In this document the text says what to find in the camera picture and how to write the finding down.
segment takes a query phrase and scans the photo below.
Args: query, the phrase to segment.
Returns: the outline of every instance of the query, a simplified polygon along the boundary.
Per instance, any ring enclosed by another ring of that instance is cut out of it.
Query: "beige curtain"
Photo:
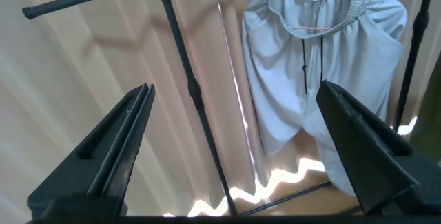
[[[32,21],[22,15],[22,7],[46,1],[0,0],[0,216],[5,223],[29,220],[29,193],[142,83],[155,84],[157,94],[127,191],[130,214],[224,214],[227,204],[161,0],[95,0]],[[318,159],[300,149],[299,143],[309,140],[304,134],[276,156],[265,156],[260,148],[239,30],[250,1],[173,3],[231,193],[255,204],[278,182],[297,183],[306,170],[321,171],[322,165],[300,160]],[[400,1],[413,21],[421,0]],[[432,54],[439,52],[434,43],[441,13],[434,5],[408,119],[424,93]],[[407,47],[410,37],[408,25],[402,40]],[[403,65],[405,59],[397,69],[391,113]]]

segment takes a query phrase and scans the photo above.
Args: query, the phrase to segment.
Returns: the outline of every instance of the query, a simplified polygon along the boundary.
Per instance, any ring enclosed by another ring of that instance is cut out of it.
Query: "vertical rack pole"
[[[412,81],[413,69],[415,68],[420,44],[424,37],[424,31],[429,24],[429,6],[431,0],[422,0],[420,12],[417,14],[413,22],[412,46],[407,59],[406,70],[404,71],[404,78],[402,81],[400,98],[398,99],[397,110],[395,112],[395,119],[393,121],[393,129],[398,131],[401,124],[401,118],[406,105],[407,95]]]
[[[207,113],[205,112],[201,87],[199,86],[198,81],[194,77],[192,66],[188,59],[187,50],[185,49],[185,44],[182,38],[181,30],[179,29],[179,24],[176,19],[176,15],[174,13],[172,0],[162,0],[162,2],[164,4],[164,8],[167,13],[167,18],[170,23],[170,27],[172,28],[174,40],[176,42],[176,46],[178,47],[179,55],[181,56],[181,61],[184,66],[185,74],[187,75],[188,91],[190,93],[190,96],[193,98],[194,106],[198,110],[199,118],[201,119],[204,133],[205,136],[207,137],[208,146],[212,153],[214,163],[216,165],[216,169],[218,170],[218,174],[221,179],[220,181],[222,183],[223,191],[225,192],[225,196],[227,197],[229,213],[232,216],[237,216],[237,209],[236,206],[234,205],[233,198],[229,193],[227,179],[225,178],[225,173],[222,169],[221,159],[219,158],[216,144],[214,142],[212,129],[209,126]]]

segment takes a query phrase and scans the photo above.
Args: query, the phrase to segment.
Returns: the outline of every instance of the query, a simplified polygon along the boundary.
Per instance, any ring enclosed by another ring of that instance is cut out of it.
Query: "drawstring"
[[[305,40],[302,39],[302,45],[303,45],[303,77],[304,77],[304,82],[305,82],[305,94],[308,94],[308,86],[306,83],[306,55],[305,55]]]
[[[308,85],[306,82],[306,55],[305,55],[305,40],[302,39],[302,47],[303,47],[303,78],[305,82],[305,94],[308,94]],[[323,36],[320,37],[320,84],[323,82]]]

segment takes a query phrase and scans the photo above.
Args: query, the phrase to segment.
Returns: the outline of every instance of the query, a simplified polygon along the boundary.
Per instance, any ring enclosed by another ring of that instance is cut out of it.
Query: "floor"
[[[319,159],[318,151],[313,141],[305,140],[304,143],[296,144],[303,157]],[[301,192],[329,179],[324,172],[308,171],[305,178],[299,183],[281,183],[269,199],[261,201],[257,205],[251,204],[242,199],[236,199],[236,207],[239,213],[255,209],[256,207],[271,203],[280,198]],[[332,185],[322,187],[313,192],[303,194],[284,203],[253,213],[255,216],[274,215],[324,215],[338,214],[357,207],[356,197],[349,196]]]

